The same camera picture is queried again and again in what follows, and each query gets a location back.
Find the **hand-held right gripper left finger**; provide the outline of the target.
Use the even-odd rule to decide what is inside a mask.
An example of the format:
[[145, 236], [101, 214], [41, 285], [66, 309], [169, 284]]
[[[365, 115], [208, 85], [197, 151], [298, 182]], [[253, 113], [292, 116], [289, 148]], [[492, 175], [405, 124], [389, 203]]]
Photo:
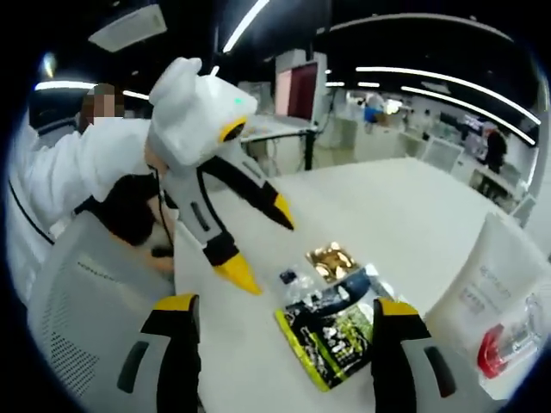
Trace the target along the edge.
[[201, 357], [199, 355], [200, 298], [194, 293], [165, 297], [157, 302], [139, 333], [165, 338], [158, 351], [158, 368], [150, 377], [155, 412], [197, 412]]

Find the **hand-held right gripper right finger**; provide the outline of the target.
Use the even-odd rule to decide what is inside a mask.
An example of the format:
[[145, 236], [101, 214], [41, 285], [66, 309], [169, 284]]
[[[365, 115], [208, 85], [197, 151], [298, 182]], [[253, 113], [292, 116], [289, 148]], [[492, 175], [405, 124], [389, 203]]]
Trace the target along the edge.
[[405, 302], [374, 300], [371, 374], [377, 412], [485, 412], [486, 394]]

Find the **person's left hand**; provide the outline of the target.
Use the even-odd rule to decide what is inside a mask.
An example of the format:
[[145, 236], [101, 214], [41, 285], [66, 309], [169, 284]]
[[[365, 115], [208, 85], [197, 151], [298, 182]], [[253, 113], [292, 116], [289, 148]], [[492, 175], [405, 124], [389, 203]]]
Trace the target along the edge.
[[163, 176], [167, 172], [167, 164], [151, 147], [150, 140], [145, 142], [144, 157], [145, 163], [159, 175]]

